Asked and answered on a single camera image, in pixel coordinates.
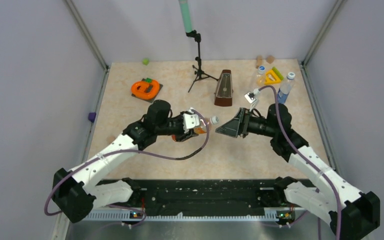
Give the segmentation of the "white bottle cap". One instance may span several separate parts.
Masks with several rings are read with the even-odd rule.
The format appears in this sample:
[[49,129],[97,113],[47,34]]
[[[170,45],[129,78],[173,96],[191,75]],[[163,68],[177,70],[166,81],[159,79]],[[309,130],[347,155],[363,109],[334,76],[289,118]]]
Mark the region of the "white bottle cap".
[[212,124],[212,125],[216,125],[219,123],[219,118],[217,116],[212,116],[210,119],[209,119],[209,122]]

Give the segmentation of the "orange clear plastic bottle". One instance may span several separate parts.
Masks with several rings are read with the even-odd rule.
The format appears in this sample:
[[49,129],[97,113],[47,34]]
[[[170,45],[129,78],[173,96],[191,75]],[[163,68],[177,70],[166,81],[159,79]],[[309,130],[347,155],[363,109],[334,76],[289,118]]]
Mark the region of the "orange clear plastic bottle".
[[208,130],[211,129],[212,127],[212,121],[211,121],[211,118],[200,118],[199,119],[199,126],[195,127],[193,129],[194,133],[200,135],[200,134],[206,134],[208,132]]

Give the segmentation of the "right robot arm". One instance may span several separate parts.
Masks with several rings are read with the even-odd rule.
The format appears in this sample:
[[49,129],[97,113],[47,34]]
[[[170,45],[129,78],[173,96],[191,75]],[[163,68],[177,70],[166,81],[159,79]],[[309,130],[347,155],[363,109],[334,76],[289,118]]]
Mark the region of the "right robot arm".
[[292,116],[283,104],[271,104],[267,116],[255,116],[241,107],[236,116],[216,128],[216,133],[245,138],[256,134],[270,138],[273,151],[300,170],[314,185],[306,187],[293,177],[278,177],[273,200],[306,209],[330,226],[338,240],[361,240],[380,226],[381,203],[369,191],[364,193],[326,164],[291,125]]

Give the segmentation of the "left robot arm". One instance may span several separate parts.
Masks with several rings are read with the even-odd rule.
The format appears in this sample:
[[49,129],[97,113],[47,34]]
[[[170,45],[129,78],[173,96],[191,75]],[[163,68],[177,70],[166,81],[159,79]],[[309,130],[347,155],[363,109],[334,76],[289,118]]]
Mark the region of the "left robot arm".
[[53,201],[71,223],[82,221],[89,213],[114,203],[134,207],[140,202],[140,187],[129,178],[113,183],[100,184],[112,170],[136,154],[172,161],[187,160],[202,148],[183,157],[170,157],[148,152],[158,136],[174,136],[177,142],[196,137],[194,131],[204,117],[194,108],[172,116],[171,105],[165,100],[155,100],[147,112],[129,124],[107,147],[92,158],[69,170],[59,169],[53,176],[52,190],[45,201],[44,213],[51,216],[48,206]]

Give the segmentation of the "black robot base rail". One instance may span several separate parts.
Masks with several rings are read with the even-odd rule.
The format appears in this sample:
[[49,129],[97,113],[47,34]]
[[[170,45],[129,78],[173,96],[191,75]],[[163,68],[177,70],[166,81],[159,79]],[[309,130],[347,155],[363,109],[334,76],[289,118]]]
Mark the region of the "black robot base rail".
[[136,179],[127,202],[96,210],[100,220],[153,222],[257,221],[292,225],[309,213],[276,198],[273,179]]

